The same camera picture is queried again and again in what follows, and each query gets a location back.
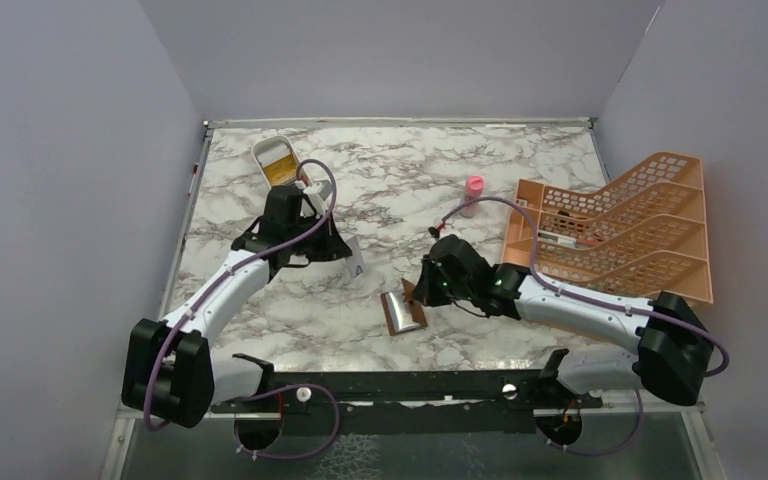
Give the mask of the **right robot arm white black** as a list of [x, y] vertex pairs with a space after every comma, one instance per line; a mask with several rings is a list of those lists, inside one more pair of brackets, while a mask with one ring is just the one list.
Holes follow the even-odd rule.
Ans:
[[468, 302], [484, 317], [550, 324], [610, 343], [568, 352], [537, 380], [539, 398], [560, 407], [593, 390], [644, 389], [679, 406], [697, 403], [715, 349], [687, 301], [671, 292], [654, 300], [616, 297], [550, 279], [510, 263], [489, 264], [455, 235], [421, 260], [410, 294], [425, 307]]

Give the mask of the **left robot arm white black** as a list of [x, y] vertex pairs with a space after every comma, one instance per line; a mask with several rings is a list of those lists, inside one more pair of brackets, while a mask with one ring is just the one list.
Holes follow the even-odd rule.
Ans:
[[292, 258], [307, 263], [351, 256], [333, 219], [336, 186], [317, 182], [269, 190], [263, 213], [235, 238], [218, 270], [161, 320], [140, 320], [129, 337], [122, 403], [162, 424], [197, 425], [208, 409], [239, 399], [258, 411], [273, 401], [271, 363], [246, 354], [215, 359], [230, 321]]

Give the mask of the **brown leather card holder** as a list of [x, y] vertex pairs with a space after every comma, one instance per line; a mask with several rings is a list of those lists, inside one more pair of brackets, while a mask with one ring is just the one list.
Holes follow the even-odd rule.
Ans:
[[385, 322], [390, 336], [425, 329], [428, 322], [423, 306], [412, 298], [415, 285], [401, 279], [402, 289], [380, 295]]

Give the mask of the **white credit card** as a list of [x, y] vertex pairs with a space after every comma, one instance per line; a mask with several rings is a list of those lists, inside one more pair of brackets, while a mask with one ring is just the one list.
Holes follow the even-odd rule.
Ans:
[[366, 263], [357, 236], [352, 236], [346, 241], [351, 255], [346, 259], [346, 266], [352, 279], [361, 276], [366, 270]]

